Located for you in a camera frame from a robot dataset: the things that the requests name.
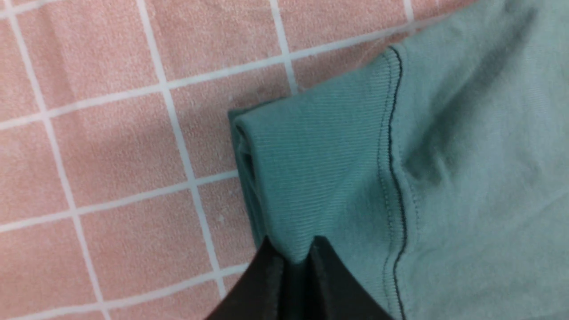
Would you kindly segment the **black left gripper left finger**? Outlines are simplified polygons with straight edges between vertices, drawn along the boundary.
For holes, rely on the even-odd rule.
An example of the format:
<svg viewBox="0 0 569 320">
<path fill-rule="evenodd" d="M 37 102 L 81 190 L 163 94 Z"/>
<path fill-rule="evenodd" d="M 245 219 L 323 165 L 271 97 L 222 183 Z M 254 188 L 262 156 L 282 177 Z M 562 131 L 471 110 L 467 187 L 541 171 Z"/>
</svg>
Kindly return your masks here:
<svg viewBox="0 0 569 320">
<path fill-rule="evenodd" d="M 208 320 L 279 320 L 285 260 L 265 237 L 252 262 Z"/>
</svg>

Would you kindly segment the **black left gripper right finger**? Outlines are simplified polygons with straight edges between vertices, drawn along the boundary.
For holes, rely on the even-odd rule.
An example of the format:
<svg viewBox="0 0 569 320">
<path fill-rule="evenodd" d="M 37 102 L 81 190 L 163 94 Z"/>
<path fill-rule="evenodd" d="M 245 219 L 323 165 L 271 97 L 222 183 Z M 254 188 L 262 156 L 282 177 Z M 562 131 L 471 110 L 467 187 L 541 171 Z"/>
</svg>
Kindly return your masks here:
<svg viewBox="0 0 569 320">
<path fill-rule="evenodd" d="M 388 314 L 352 276 L 323 236 L 309 250 L 311 320 L 390 320 Z"/>
</svg>

